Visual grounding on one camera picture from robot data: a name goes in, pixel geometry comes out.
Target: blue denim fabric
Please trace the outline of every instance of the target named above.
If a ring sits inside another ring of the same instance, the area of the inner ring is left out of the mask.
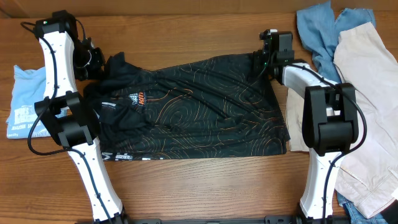
[[[333,56],[341,31],[372,22],[376,27],[373,10],[345,9],[335,21],[330,1],[297,11],[297,29],[303,47],[312,52],[312,60],[323,77],[341,83],[333,64]]]
[[[366,219],[363,215],[356,209],[354,204],[347,198],[342,196],[337,192],[338,204],[344,207],[347,215],[351,218],[351,224],[387,224],[383,216],[379,213],[372,218]]]

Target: black cable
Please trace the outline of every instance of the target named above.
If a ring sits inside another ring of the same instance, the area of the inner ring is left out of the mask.
[[[86,39],[86,31],[85,31],[85,27],[83,26],[83,24],[80,22],[80,20],[76,19],[76,21],[80,24],[81,29],[83,31],[83,40]]]
[[[30,22],[21,22],[21,26],[23,28],[25,28],[26,30],[28,30],[29,32],[34,34],[34,31],[32,29],[30,29],[27,26],[25,26],[26,24],[27,25],[31,25],[31,26],[34,26],[35,24],[30,23]],[[29,131],[29,134],[28,134],[28,137],[27,137],[27,145],[28,145],[30,151],[32,151],[34,154],[39,155],[39,156],[49,156],[49,155],[54,155],[54,154],[58,154],[58,153],[61,153],[61,152],[67,152],[67,151],[78,153],[80,155],[80,157],[84,160],[85,164],[86,164],[87,171],[88,171],[88,173],[90,175],[91,183],[93,184],[93,188],[94,188],[95,194],[97,196],[97,199],[99,200],[102,208],[104,209],[104,212],[105,212],[110,224],[113,224],[112,219],[109,216],[109,213],[108,213],[108,211],[107,211],[107,209],[106,209],[106,207],[104,205],[104,202],[101,199],[101,195],[98,193],[98,189],[97,189],[97,187],[95,185],[95,182],[94,182],[93,174],[91,172],[90,166],[88,165],[88,162],[87,162],[84,154],[82,154],[81,152],[79,152],[79,151],[77,151],[75,149],[70,149],[70,148],[59,149],[59,150],[52,151],[52,152],[39,152],[39,151],[36,151],[32,147],[32,135],[33,135],[34,129],[36,128],[37,124],[39,123],[39,121],[40,121],[41,117],[43,116],[43,114],[45,113],[45,111],[48,110],[49,106],[53,102],[54,98],[57,95],[57,90],[59,88],[58,87],[58,79],[57,79],[57,61],[55,59],[55,52],[53,51],[50,43],[45,38],[40,37],[40,39],[42,39],[43,42],[45,42],[45,44],[49,47],[49,50],[50,50],[50,53],[51,53],[51,56],[52,56],[53,67],[54,67],[54,92],[53,92],[53,95],[51,96],[51,99],[49,100],[49,103],[47,104],[45,109],[38,115],[38,117],[34,121],[32,127],[30,128],[30,131]]]
[[[25,25],[36,26],[35,24],[33,24],[33,23],[31,23],[31,22],[21,22],[21,26],[22,26],[25,30],[28,30],[29,32],[35,34],[35,32],[34,32],[32,29],[28,28],[28,27],[25,26]]]
[[[92,183],[93,188],[94,188],[94,192],[95,192],[96,198],[99,200],[99,203],[101,204],[102,208],[104,209],[104,212],[105,212],[106,217],[108,218],[110,224],[113,224],[112,219],[111,219],[111,216],[109,215],[108,210],[106,209],[105,204],[104,204],[104,202],[102,201],[101,194],[98,193],[98,189],[97,189],[97,186],[95,185],[93,173],[92,173],[92,171],[91,171],[91,169],[90,169],[90,165],[88,165],[88,162],[87,162],[87,159],[86,159],[86,157],[85,157],[85,154],[81,153],[80,151],[77,151],[76,149],[72,149],[72,148],[69,149],[68,151],[75,152],[75,153],[79,154],[79,156],[80,156],[80,157],[83,159],[83,161],[85,162],[86,167],[87,167],[88,174],[90,175],[91,183]]]
[[[268,67],[268,64],[269,64],[270,58],[271,58],[271,64],[274,63],[275,54],[276,54],[276,51],[274,51],[274,53],[272,53],[272,54],[268,57],[267,63],[264,65],[264,68],[262,69],[262,71],[260,72],[260,74],[257,76],[258,78],[260,78],[260,77],[262,76],[262,74],[266,71],[266,69],[267,69],[267,67]]]
[[[366,139],[366,135],[368,133],[368,126],[366,124],[366,119],[365,119],[365,115],[363,114],[361,108],[358,106],[358,104],[356,104],[346,93],[344,93],[342,90],[340,90],[339,88],[337,88],[334,84],[326,81],[323,77],[319,76],[316,72],[314,72],[311,69],[308,69],[304,66],[300,66],[300,65],[294,65],[294,64],[290,64],[288,66],[291,67],[296,67],[296,68],[301,68],[303,70],[308,71],[309,73],[311,73],[315,78],[319,79],[321,82],[330,85],[332,88],[334,88],[336,91],[338,91],[340,94],[342,94],[358,111],[362,122],[363,122],[363,135],[362,135],[362,139],[360,140],[360,142],[358,143],[358,145],[356,145],[354,148],[350,149],[349,152],[347,152],[346,154],[340,154],[338,157],[336,157],[331,163],[330,163],[330,167],[328,169],[328,173],[326,174],[326,179],[325,179],[325,186],[323,188],[323,210],[322,210],[322,220],[323,223],[326,224],[326,191],[328,189],[328,182],[329,182],[329,178],[330,178],[330,174],[331,174],[331,170],[332,168],[336,167],[335,164],[336,162],[341,159],[343,156],[346,156],[352,152],[354,152],[355,150],[359,149],[359,147],[361,147],[363,145],[363,143],[365,142]]]

